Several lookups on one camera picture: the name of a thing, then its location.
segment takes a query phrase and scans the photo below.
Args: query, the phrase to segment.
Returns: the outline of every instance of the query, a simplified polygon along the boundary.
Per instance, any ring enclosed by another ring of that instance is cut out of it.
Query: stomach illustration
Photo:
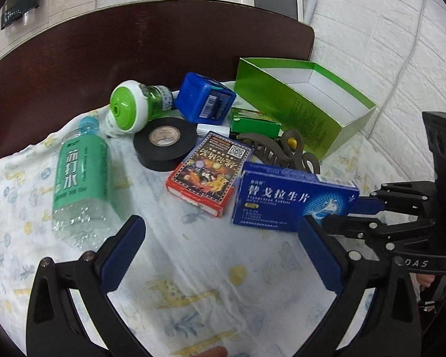
[[[318,210],[318,211],[312,211],[310,214],[314,217],[316,220],[322,220],[324,217],[334,214],[337,212],[337,204],[333,199],[330,199],[327,205]]]

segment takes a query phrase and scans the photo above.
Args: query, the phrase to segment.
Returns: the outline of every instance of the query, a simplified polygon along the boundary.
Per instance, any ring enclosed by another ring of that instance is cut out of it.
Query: open green box
[[[242,58],[234,91],[283,130],[298,129],[319,159],[360,131],[376,107],[329,70],[302,60]]]

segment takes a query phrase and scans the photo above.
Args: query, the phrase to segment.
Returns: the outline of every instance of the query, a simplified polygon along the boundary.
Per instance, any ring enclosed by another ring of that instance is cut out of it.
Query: blue medicine box
[[[269,165],[243,165],[233,223],[297,232],[302,216],[320,224],[329,214],[347,214],[359,197],[352,181]]]
[[[236,93],[214,79],[189,72],[185,75],[175,106],[193,123],[221,125]]]

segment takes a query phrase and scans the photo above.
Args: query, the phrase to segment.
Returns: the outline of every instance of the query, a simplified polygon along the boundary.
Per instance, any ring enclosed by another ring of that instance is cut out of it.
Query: small green box
[[[281,123],[272,116],[242,108],[230,111],[230,129],[234,133],[259,133],[269,138],[277,138]]]
[[[298,129],[319,159],[359,132],[376,107],[329,70],[302,60],[242,58],[234,91],[283,130]]]

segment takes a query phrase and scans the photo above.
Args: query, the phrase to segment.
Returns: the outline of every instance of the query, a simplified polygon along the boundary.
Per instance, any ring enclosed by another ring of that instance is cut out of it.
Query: black electrical tape
[[[195,124],[180,118],[158,118],[134,136],[134,148],[146,168],[170,172],[195,147],[197,138]]]

